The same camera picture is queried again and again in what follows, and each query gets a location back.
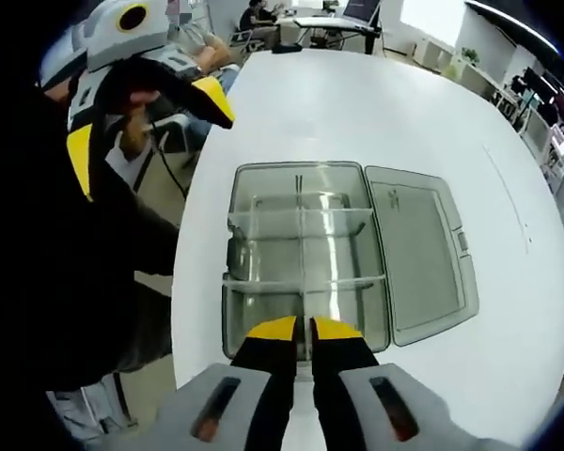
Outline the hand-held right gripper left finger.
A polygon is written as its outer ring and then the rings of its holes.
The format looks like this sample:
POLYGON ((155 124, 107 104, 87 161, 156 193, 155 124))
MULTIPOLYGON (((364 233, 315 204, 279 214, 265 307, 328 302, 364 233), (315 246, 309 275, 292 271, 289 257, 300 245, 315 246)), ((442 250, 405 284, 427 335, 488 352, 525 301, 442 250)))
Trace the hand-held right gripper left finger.
POLYGON ((183 385, 157 418, 159 450, 279 450, 293 407, 295 316, 251 329, 229 365, 183 385))

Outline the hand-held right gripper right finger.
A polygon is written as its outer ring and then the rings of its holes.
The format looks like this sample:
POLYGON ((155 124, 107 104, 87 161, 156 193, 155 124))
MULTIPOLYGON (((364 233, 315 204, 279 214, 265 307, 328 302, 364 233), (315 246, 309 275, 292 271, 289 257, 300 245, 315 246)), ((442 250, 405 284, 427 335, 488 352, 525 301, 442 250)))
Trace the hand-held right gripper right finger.
POLYGON ((447 403, 395 364, 378 363, 352 326, 310 320, 314 403, 333 450, 511 450, 459 427, 447 403))

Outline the person's left hand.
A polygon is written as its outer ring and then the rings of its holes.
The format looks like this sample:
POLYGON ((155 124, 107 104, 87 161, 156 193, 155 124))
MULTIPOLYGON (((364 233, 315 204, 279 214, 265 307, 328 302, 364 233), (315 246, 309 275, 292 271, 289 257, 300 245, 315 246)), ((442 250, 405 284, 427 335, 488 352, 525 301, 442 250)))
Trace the person's left hand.
POLYGON ((145 149, 148 141, 144 131, 147 126, 146 107, 159 97, 159 91, 133 92, 123 107, 125 121, 118 146, 128 162, 138 158, 145 149))

